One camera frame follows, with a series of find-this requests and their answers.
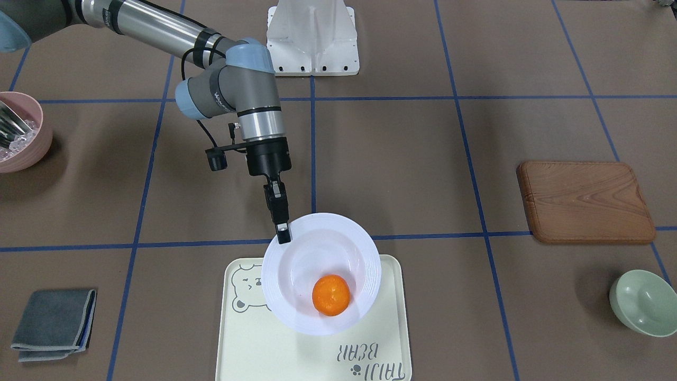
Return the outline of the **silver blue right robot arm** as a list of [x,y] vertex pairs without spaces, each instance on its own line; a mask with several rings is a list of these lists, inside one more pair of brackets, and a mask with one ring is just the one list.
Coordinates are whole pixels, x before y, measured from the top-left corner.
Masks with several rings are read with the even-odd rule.
[[203,72],[183,77],[175,99],[184,116],[201,122],[234,113],[242,142],[206,150],[212,171],[226,152],[243,153],[251,176],[264,176],[264,195],[278,242],[290,243],[289,209],[281,173],[291,158],[268,48],[232,40],[196,20],[148,1],[2,1],[2,51],[28,48],[72,25],[107,28],[191,63]]

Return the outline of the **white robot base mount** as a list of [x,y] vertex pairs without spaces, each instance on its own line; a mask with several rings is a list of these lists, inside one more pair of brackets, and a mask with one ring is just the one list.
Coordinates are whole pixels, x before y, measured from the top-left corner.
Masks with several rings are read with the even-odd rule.
[[267,27],[276,77],[360,72],[355,11],[344,1],[279,1],[268,9]]

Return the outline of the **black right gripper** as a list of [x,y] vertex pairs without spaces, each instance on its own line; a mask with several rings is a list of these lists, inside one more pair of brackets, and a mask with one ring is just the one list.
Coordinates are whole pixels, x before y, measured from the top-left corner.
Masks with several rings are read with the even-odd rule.
[[251,176],[266,176],[264,195],[276,230],[279,244],[292,240],[289,227],[289,207],[285,184],[280,178],[281,172],[292,169],[288,140],[286,137],[271,138],[245,144],[245,157]]

